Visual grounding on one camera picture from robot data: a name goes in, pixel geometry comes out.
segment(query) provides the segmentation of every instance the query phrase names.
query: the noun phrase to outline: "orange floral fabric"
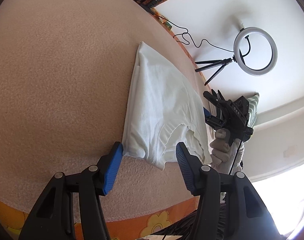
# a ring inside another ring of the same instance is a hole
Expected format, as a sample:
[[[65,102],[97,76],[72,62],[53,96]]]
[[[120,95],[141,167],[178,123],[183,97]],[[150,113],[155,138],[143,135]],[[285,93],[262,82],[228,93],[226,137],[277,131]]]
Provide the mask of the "orange floral fabric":
[[[148,236],[193,212],[197,209],[198,202],[198,198],[193,197],[150,215],[108,222],[108,231],[112,240],[134,240]],[[27,213],[11,208],[0,201],[0,222],[10,235],[20,234],[27,217]],[[84,240],[80,223],[75,223],[75,233],[76,240]]]

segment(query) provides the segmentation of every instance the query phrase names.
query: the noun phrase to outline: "beige blanket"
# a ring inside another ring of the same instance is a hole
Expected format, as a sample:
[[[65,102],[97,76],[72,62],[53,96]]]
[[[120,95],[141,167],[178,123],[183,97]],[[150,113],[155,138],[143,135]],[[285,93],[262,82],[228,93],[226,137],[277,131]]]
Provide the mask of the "beige blanket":
[[[204,84],[174,39],[132,0],[5,0],[0,6],[0,200],[29,212],[57,171],[81,172],[122,140],[140,41]],[[192,195],[177,163],[124,157],[107,221]]]

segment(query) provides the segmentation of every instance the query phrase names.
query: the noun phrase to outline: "gloved hand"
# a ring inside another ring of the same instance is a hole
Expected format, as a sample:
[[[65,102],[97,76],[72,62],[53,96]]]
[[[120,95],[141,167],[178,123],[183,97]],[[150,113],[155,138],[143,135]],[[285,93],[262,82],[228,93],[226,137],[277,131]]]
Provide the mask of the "gloved hand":
[[[213,148],[211,154],[212,157],[211,166],[219,173],[228,174],[232,167],[234,157],[236,155],[236,151],[239,147],[239,143],[241,142],[241,140],[235,139],[230,147],[228,143],[224,140],[224,138],[226,137],[225,129],[217,130],[214,136],[215,136],[215,140],[210,143],[210,147]],[[243,153],[244,153],[244,144],[242,143],[239,149],[239,153],[237,154],[231,175],[233,175],[237,171],[242,171],[242,167],[240,166],[240,163],[242,161]]]

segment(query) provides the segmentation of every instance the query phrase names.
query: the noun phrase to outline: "green and white striped fabric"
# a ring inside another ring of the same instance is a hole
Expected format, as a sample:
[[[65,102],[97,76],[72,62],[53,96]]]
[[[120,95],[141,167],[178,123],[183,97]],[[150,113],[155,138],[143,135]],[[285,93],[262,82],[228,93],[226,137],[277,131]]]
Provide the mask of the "green and white striped fabric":
[[[255,121],[256,121],[256,112],[257,112],[257,105],[258,105],[258,100],[260,98],[259,94],[256,94],[252,96],[251,98],[247,98],[247,101],[249,101],[250,106],[248,108],[249,112],[249,119],[248,119],[248,127],[253,128]]]

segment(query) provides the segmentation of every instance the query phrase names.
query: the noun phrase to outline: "yellow flower print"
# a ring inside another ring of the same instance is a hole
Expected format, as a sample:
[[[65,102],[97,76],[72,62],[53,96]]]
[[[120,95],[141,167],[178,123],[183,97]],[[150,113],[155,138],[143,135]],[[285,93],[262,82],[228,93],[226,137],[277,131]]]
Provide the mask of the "yellow flower print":
[[[153,234],[157,231],[160,231],[163,228],[166,228],[171,225],[171,222],[167,220],[168,213],[163,211],[161,214],[153,214],[148,218],[147,226],[144,228],[141,233],[140,237],[145,237],[150,234]]]

